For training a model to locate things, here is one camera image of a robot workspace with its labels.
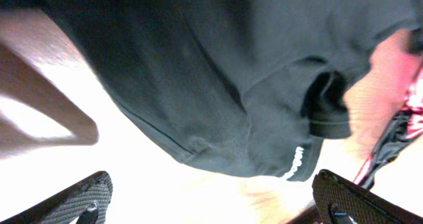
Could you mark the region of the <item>black polo shirt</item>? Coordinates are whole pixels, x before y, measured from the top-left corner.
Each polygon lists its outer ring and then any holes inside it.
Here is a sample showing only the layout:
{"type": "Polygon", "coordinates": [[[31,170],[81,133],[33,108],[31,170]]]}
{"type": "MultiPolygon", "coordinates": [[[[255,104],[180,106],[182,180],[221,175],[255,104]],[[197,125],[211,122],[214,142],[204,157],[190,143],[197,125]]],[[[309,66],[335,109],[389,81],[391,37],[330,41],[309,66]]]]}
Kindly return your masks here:
{"type": "Polygon", "coordinates": [[[306,181],[350,136],[344,93],[419,0],[1,0],[43,10],[117,107],[179,163],[306,181]]]}

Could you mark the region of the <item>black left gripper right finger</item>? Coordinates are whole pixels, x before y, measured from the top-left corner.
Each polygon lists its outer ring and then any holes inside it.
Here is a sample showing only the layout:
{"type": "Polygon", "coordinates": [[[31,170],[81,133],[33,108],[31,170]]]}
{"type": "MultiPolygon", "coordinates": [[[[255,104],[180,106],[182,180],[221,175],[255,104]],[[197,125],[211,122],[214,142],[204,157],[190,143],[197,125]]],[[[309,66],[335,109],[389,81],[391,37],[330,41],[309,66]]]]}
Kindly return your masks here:
{"type": "Polygon", "coordinates": [[[422,218],[345,178],[321,170],[313,180],[313,197],[324,224],[422,224],[422,218]]]}

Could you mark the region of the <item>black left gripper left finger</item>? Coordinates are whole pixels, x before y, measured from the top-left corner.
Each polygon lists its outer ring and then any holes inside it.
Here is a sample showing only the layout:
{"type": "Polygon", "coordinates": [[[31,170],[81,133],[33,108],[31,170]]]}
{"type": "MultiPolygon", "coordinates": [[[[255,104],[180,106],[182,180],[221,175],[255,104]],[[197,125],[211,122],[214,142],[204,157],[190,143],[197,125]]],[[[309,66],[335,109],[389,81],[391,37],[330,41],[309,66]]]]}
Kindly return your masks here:
{"type": "Polygon", "coordinates": [[[1,224],[104,224],[112,193],[110,175],[98,171],[1,224]]]}

